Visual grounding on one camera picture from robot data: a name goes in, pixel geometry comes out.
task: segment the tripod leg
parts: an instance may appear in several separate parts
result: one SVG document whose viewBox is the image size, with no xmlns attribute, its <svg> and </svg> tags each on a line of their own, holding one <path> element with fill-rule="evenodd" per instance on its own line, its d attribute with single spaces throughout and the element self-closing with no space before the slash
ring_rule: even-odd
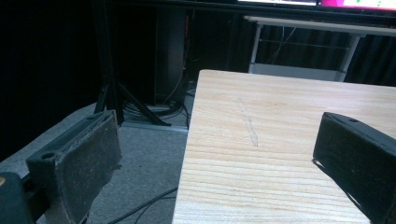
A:
<svg viewBox="0 0 396 224">
<path fill-rule="evenodd" d="M 163 122 L 162 120 L 160 120 L 154 113 L 152 113 L 145 105 L 143 105 L 142 103 L 140 103 L 140 101 L 136 98 L 134 98 L 134 96 L 126 89 L 125 86 L 123 86 L 121 83 L 119 83 L 119 88 L 120 91 L 124 94 L 124 96 L 131 101 L 139 110 L 140 112 L 142 112 L 142 114 L 144 116 L 146 116 L 146 118 L 148 118 L 151 123 L 153 124 L 157 124 L 157 125 L 162 125 L 162 126 L 171 126 L 168 123 Z"/>
</svg>

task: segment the light wood tabletop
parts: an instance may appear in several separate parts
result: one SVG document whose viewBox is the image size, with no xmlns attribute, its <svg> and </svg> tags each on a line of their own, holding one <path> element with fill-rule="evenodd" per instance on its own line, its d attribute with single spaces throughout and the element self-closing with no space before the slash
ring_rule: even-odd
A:
<svg viewBox="0 0 396 224">
<path fill-rule="evenodd" d="M 325 111 L 396 138 L 396 88 L 202 71 L 174 224 L 369 223 L 311 161 Z"/>
</svg>

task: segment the black curtain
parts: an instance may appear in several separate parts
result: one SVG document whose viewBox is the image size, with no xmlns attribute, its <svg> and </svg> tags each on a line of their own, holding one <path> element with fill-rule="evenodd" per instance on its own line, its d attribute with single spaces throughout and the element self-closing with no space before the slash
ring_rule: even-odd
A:
<svg viewBox="0 0 396 224">
<path fill-rule="evenodd" d="M 1 1 L 0 161 L 96 100 L 90 1 Z"/>
</svg>

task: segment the desk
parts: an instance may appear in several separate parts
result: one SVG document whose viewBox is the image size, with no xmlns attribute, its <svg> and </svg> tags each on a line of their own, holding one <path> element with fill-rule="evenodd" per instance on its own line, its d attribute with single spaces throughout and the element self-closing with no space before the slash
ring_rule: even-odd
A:
<svg viewBox="0 0 396 224">
<path fill-rule="evenodd" d="M 174 224 L 369 223 L 312 153 L 325 111 L 395 138 L 395 95 L 391 87 L 202 71 Z"/>
<path fill-rule="evenodd" d="M 347 24 L 328 23 L 328 22 L 319 22 L 319 21 L 285 20 L 285 19 L 252 17 L 252 16 L 246 16 L 245 19 L 257 23 L 254 45 L 253 45 L 250 65 L 248 69 L 248 72 L 253 74 L 263 74 L 263 75 L 271 74 L 274 76 L 281 76 L 281 77 L 304 77 L 310 79 L 333 80 L 333 81 L 342 82 L 344 81 L 347 75 L 347 69 L 350 65 L 350 62 L 352 61 L 352 57 L 355 53 L 356 47 L 358 46 L 361 37 L 365 37 L 366 35 L 396 36 L 396 29 L 390 29 L 384 27 L 347 25 Z M 337 71 L 332 71 L 332 70 L 275 66 L 271 64 L 256 63 L 256 55 L 260 42 L 260 34 L 262 32 L 262 27 L 264 25 L 349 33 L 350 39 L 348 40 L 346 54 L 344 55 L 340 68 Z"/>
</svg>

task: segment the white desk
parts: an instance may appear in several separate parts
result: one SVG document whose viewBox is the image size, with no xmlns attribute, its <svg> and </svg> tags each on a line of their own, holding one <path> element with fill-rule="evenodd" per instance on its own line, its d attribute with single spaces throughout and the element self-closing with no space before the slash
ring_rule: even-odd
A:
<svg viewBox="0 0 396 224">
<path fill-rule="evenodd" d="M 294 70 L 294 73 L 292 73 L 294 77 L 342 82 L 347 75 L 347 69 L 350 65 L 353 54 L 355 53 L 355 49 L 358 46 L 361 37 L 364 37 L 366 35 L 396 36 L 396 29 L 389 29 L 383 27 L 334 24 L 318 21 L 296 21 L 250 16 L 246 16 L 245 19 L 257 23 L 255 41 L 248 69 L 248 72 L 252 74 L 272 74 L 276 76 L 290 77 L 290 70 Z M 349 33 L 350 39 L 348 40 L 348 48 L 346 54 L 344 55 L 344 59 L 341 63 L 340 69 L 338 71 L 331 71 L 287 66 L 282 66 L 283 68 L 281 68 L 280 66 L 273 66 L 271 64 L 256 63 L 257 50 L 260 42 L 260 34 L 264 25 Z"/>
</svg>

